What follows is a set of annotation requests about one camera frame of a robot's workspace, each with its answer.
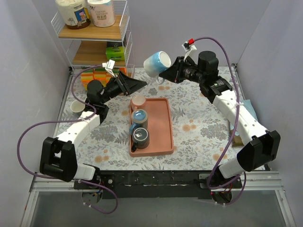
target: white mug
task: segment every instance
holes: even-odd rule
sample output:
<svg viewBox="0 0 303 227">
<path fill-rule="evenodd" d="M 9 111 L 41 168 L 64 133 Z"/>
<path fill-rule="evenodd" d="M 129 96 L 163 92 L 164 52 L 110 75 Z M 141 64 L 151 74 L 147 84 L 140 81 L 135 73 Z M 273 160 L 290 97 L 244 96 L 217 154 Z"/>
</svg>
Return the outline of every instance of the white mug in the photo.
<svg viewBox="0 0 303 227">
<path fill-rule="evenodd" d="M 147 75 L 157 77 L 171 65 L 170 57 L 164 51 L 159 51 L 146 59 L 143 67 Z"/>
</svg>

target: black metal frame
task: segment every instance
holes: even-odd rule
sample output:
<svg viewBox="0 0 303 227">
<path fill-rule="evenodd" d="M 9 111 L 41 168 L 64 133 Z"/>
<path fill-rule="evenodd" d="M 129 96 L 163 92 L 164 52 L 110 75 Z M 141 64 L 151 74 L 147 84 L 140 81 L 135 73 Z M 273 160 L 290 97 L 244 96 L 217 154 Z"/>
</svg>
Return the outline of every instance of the black metal frame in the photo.
<svg viewBox="0 0 303 227">
<path fill-rule="evenodd" d="M 208 170 L 189 171 L 96 171 L 98 177 L 94 183 L 100 183 L 113 190 L 118 198 L 170 198 L 170 197 L 193 197 L 198 199 L 212 199 L 209 189 L 202 189 L 199 174 L 209 175 Z M 233 188 L 241 188 L 241 181 L 232 183 Z M 75 181 L 74 189 L 92 189 L 85 183 Z M 113 199 L 113 195 L 106 190 L 103 199 Z"/>
</svg>

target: wooden shelf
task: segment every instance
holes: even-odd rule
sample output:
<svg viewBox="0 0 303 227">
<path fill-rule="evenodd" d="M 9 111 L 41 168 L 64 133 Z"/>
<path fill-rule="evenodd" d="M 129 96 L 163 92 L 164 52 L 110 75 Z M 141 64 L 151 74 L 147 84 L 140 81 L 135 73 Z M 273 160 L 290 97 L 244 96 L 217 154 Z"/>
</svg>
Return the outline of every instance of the wooden shelf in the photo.
<svg viewBox="0 0 303 227">
<path fill-rule="evenodd" d="M 81 45 L 72 61 L 77 66 L 100 65 L 107 62 L 105 55 L 106 42 L 82 41 Z M 116 61 L 115 67 L 125 67 L 125 61 Z"/>
<path fill-rule="evenodd" d="M 110 27 L 97 27 L 90 23 L 89 26 L 82 29 L 69 29 L 66 25 L 59 34 L 63 39 L 92 39 L 92 40 L 121 40 L 120 21 L 121 15 L 116 15 L 116 22 Z"/>
</svg>

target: cup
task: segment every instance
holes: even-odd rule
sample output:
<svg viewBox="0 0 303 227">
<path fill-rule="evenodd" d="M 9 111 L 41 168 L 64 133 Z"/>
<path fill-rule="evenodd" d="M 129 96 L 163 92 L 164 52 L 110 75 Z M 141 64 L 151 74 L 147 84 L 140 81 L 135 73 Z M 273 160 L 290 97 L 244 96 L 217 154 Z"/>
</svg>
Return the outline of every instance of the cup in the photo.
<svg viewBox="0 0 303 227">
<path fill-rule="evenodd" d="M 132 123 L 139 127 L 147 129 L 148 126 L 148 115 L 145 110 L 137 109 L 132 113 Z"/>
<path fill-rule="evenodd" d="M 171 65 L 170 57 L 164 51 L 159 51 L 146 59 L 143 67 L 147 75 L 156 77 Z"/>
<path fill-rule="evenodd" d="M 135 152 L 137 149 L 147 148 L 150 144 L 149 132 L 145 128 L 137 128 L 132 133 L 132 140 L 132 152 Z"/>
<path fill-rule="evenodd" d="M 82 111 L 85 108 L 85 104 L 79 102 L 78 100 L 75 100 L 71 103 L 71 111 L 77 116 L 80 117 L 82 114 Z"/>
<path fill-rule="evenodd" d="M 146 98 L 144 96 L 134 96 L 131 99 L 131 107 L 133 111 L 135 110 L 136 107 L 137 109 L 144 109 L 145 105 L 146 105 Z"/>
</svg>

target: pink tray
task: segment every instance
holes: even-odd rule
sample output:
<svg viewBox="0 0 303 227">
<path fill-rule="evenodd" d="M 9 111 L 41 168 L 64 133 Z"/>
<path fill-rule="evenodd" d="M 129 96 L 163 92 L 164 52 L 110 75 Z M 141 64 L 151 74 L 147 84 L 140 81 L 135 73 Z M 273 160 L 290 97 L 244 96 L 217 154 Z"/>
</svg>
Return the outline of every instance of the pink tray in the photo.
<svg viewBox="0 0 303 227">
<path fill-rule="evenodd" d="M 174 153 L 172 123 L 167 98 L 146 98 L 144 110 L 148 115 L 148 132 L 150 144 L 145 149 L 132 152 L 132 136 L 130 136 L 129 154 L 132 157 L 171 155 Z"/>
</svg>

